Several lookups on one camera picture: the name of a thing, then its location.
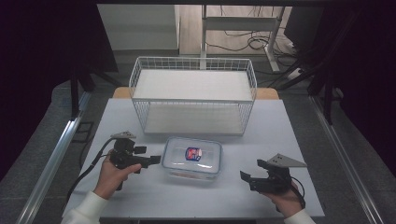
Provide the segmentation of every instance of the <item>desk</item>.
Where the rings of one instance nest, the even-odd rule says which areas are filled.
[[[128,87],[118,87],[114,91],[113,98],[125,99],[131,98]],[[272,88],[258,88],[256,92],[256,99],[258,100],[279,100],[277,91]]]
[[[275,93],[273,90],[260,89]],[[126,96],[118,89],[116,97]],[[129,130],[136,135],[137,146],[147,146],[146,156],[162,155],[169,136],[143,134],[132,101],[113,98],[107,103],[96,136],[84,163],[86,170],[103,143],[113,133]],[[161,165],[152,165],[140,175],[132,175],[123,189],[110,199],[102,217],[127,219],[262,219],[281,217],[269,199],[240,179],[242,170],[252,176],[266,177],[256,165],[257,159],[269,160],[276,153],[304,161],[281,100],[257,100],[244,136],[186,136],[219,141],[223,146],[221,171],[214,182],[190,180],[167,175]],[[65,211],[77,206],[99,176],[100,165],[80,181]],[[315,188],[306,168],[291,168],[291,175],[304,184],[306,211],[310,216],[324,216]]]

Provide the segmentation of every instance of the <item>white sleeve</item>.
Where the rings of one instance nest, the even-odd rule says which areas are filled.
[[[314,220],[305,212],[305,209],[285,219],[285,224],[315,224]]]
[[[62,224],[98,224],[107,200],[88,192],[82,203],[64,215]]]

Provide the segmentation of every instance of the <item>white wire basket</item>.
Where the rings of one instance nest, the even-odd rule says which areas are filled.
[[[129,89],[144,133],[243,135],[257,83],[248,59],[139,57]]]

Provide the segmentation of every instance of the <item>cable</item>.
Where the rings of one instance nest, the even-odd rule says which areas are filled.
[[[258,82],[257,85],[259,86],[259,85],[261,85],[262,83],[274,81],[275,79],[264,80],[264,81]]]
[[[262,7],[259,7],[259,12],[257,13],[257,17],[260,17],[260,11],[262,10]]]
[[[206,44],[207,44],[208,46],[210,46],[210,47],[219,48],[219,49],[226,49],[226,50],[230,50],[230,51],[239,51],[239,50],[242,50],[242,49],[246,49],[246,48],[248,47],[248,45],[246,45],[246,46],[244,46],[244,47],[241,48],[241,49],[227,49],[227,48],[224,48],[224,47],[219,46],[219,45],[211,45],[211,44],[208,44],[207,42],[206,42]]]
[[[82,169],[82,156],[84,154],[85,148],[87,145],[92,141],[93,136],[85,143],[84,147],[82,148],[81,152],[79,153],[78,162],[79,162],[79,169]]]
[[[294,194],[297,196],[297,198],[299,199],[301,207],[302,207],[303,209],[305,209],[305,199],[304,199],[304,196],[300,193],[300,191],[297,190],[297,188],[295,188],[295,187],[291,184],[291,181],[286,181],[281,175],[279,175],[279,174],[277,174],[277,173],[274,173],[274,172],[272,172],[272,175],[275,175],[275,176],[276,176],[277,178],[279,178],[282,182],[284,182],[285,184],[288,185],[288,187],[291,189],[291,191],[293,191],[293,193],[294,193]]]
[[[300,61],[297,59],[297,61],[294,62],[294,64],[292,64],[290,67],[288,67],[288,69],[286,69],[286,71],[283,72],[283,73],[281,74],[280,77],[278,77],[278,78],[277,78],[276,80],[274,80],[271,84],[269,84],[269,85],[267,86],[267,88],[271,88],[277,81],[279,81],[283,76],[285,76],[289,71],[291,71],[291,69],[294,67],[295,64],[298,64],[298,63],[300,63]]]
[[[297,181],[299,184],[300,184],[300,186],[301,186],[301,189],[303,190],[303,197],[305,197],[305,189],[304,189],[304,186],[303,186],[303,184],[300,182],[300,180],[298,180],[297,178],[295,178],[295,177],[291,177],[293,180],[295,180],[295,181]]]
[[[247,14],[247,16],[249,16],[250,13],[251,13],[253,10],[255,10],[255,8],[256,8],[256,7],[253,7],[253,8],[250,10],[250,12]]]
[[[251,32],[248,32],[248,33],[240,34],[240,35],[230,35],[230,34],[227,34],[227,31],[224,31],[224,33],[225,33],[226,35],[229,35],[229,36],[251,35],[252,33],[257,33],[257,32],[258,32],[258,31],[251,31]]]
[[[277,57],[276,57],[276,61],[278,62],[278,63],[280,63],[280,64],[282,64],[283,66],[285,66],[285,67],[290,67],[290,66],[292,66],[293,65],[293,63],[292,64],[285,64],[285,63],[282,63],[279,59],[280,58],[296,58],[295,56],[293,56],[293,55],[288,55],[288,54],[281,54],[281,55],[278,55]]]
[[[252,49],[264,49],[269,43],[269,37],[263,35],[256,35],[256,36],[251,35],[251,38],[248,39],[247,42]],[[251,46],[251,43],[253,42],[260,42],[262,45],[259,48],[254,48],[253,46]]]
[[[278,50],[278,51],[280,52],[280,54],[287,54],[287,55],[290,55],[290,56],[293,56],[293,57],[297,57],[297,56],[294,55],[294,54],[285,53],[285,52],[280,48],[280,46],[277,44],[277,41],[275,41],[275,44],[276,44],[277,49],[274,49],[274,50]]]
[[[279,73],[272,73],[272,72],[264,72],[264,71],[260,71],[260,70],[254,70],[254,73],[263,73],[265,75],[270,75],[270,76],[277,76],[279,75]]]
[[[102,148],[99,150],[98,154],[96,154],[95,159],[93,159],[90,167],[88,167],[88,169],[86,171],[84,171],[84,173],[82,173],[77,180],[74,182],[73,186],[70,188],[70,190],[67,192],[67,197],[66,197],[66,202],[69,201],[70,196],[73,193],[73,190],[76,188],[77,184],[79,183],[79,181],[81,181],[82,178],[84,178],[87,174],[90,173],[90,171],[93,169],[93,167],[95,167],[96,163],[99,162],[100,158],[103,156],[103,151],[105,150],[106,146],[113,141],[115,138],[110,138],[108,139],[105,144],[102,146]]]
[[[222,16],[222,13],[224,12],[224,16],[227,16],[226,14],[225,14],[225,11],[222,9],[222,6],[220,6],[220,12],[221,12],[221,16]]]

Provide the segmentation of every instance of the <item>human hand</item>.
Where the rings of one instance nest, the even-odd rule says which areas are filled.
[[[108,153],[102,163],[99,180],[93,193],[106,200],[110,199],[120,183],[128,179],[128,174],[134,173],[141,168],[141,164],[135,164],[120,170],[110,161],[110,153]]]
[[[291,184],[296,189],[298,189],[297,185],[294,182],[291,182]],[[270,198],[285,218],[291,217],[294,214],[303,210],[299,198],[291,189],[289,189],[286,193],[281,195],[271,194],[271,193],[261,193],[261,194]]]

